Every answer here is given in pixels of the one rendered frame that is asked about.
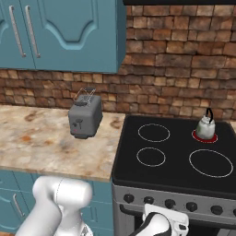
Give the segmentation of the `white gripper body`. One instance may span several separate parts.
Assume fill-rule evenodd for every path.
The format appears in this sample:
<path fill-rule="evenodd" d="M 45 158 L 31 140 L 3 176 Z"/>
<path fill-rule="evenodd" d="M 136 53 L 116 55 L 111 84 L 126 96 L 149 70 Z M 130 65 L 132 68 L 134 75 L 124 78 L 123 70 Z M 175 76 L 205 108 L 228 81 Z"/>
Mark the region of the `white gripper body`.
<path fill-rule="evenodd" d="M 151 212 L 160 213 L 168 219 L 178 221 L 183 224 L 189 223 L 188 216 L 182 212 L 179 212 L 176 210 L 170 210 L 168 208 L 155 206 L 155 205 L 151 205 L 151 204 L 145 204 L 145 206 L 143 208 L 143 218 L 146 218 L 148 216 L 148 214 Z"/>

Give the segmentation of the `black and silver stove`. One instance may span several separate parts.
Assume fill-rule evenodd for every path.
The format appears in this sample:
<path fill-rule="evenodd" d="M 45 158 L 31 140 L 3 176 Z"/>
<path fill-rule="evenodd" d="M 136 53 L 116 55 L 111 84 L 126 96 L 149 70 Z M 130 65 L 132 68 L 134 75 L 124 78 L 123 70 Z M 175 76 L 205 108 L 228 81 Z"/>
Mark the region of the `black and silver stove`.
<path fill-rule="evenodd" d="M 152 205 L 183 212 L 189 219 L 236 224 L 236 133 L 225 122 L 216 123 L 218 139 L 200 142 L 192 136 L 197 121 L 127 115 L 124 119 L 112 168 L 114 236 L 129 236 L 142 224 L 142 217 L 124 214 L 125 209 L 143 212 L 144 198 Z M 135 197 L 130 204 L 124 195 Z M 194 212 L 186 208 L 195 202 Z M 211 212 L 221 206 L 221 215 Z M 236 236 L 236 230 L 189 224 L 187 236 Z"/>

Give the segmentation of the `blue base cupboard door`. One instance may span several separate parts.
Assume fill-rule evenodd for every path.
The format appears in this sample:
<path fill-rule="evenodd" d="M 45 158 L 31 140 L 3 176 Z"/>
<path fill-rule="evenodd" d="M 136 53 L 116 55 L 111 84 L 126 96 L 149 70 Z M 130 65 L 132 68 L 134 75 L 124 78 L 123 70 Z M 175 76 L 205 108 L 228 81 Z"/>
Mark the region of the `blue base cupboard door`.
<path fill-rule="evenodd" d="M 37 173 L 0 170 L 0 231 L 16 233 L 30 211 L 35 199 L 32 186 L 39 178 Z M 13 201 L 17 201 L 25 216 L 22 218 Z"/>
<path fill-rule="evenodd" d="M 113 236 L 112 186 L 110 183 L 88 181 L 92 187 L 92 199 L 81 210 L 83 219 L 94 236 Z"/>

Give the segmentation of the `grey toaster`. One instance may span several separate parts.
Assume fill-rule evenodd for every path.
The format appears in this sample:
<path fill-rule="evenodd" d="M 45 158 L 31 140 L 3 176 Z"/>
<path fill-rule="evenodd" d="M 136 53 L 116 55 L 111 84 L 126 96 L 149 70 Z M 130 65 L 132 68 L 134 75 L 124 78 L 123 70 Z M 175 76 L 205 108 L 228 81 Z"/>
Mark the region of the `grey toaster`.
<path fill-rule="evenodd" d="M 68 112 L 70 134 L 74 138 L 87 139 L 96 135 L 102 120 L 101 97 L 95 88 L 81 88 L 73 98 Z"/>

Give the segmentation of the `wide blue wall cupboard door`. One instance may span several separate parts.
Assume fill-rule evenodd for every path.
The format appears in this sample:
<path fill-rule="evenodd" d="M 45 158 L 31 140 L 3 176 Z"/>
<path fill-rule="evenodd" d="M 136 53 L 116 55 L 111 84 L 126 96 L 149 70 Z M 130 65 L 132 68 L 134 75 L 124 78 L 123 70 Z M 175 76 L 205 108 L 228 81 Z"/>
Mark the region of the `wide blue wall cupboard door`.
<path fill-rule="evenodd" d="M 35 67 L 115 73 L 124 58 L 123 0 L 20 0 Z M 25 6 L 41 54 L 30 39 Z"/>

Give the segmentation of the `narrow blue wall cupboard door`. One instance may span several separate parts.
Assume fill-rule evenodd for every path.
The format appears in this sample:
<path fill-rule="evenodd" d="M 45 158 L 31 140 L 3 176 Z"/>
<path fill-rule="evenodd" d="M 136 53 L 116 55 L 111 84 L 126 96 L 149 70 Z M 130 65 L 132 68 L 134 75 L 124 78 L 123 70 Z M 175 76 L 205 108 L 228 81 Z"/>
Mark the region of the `narrow blue wall cupboard door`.
<path fill-rule="evenodd" d="M 19 53 L 9 15 L 9 6 L 14 6 L 18 33 L 26 57 L 22 57 Z M 0 0 L 0 68 L 35 68 L 29 35 L 19 0 Z"/>

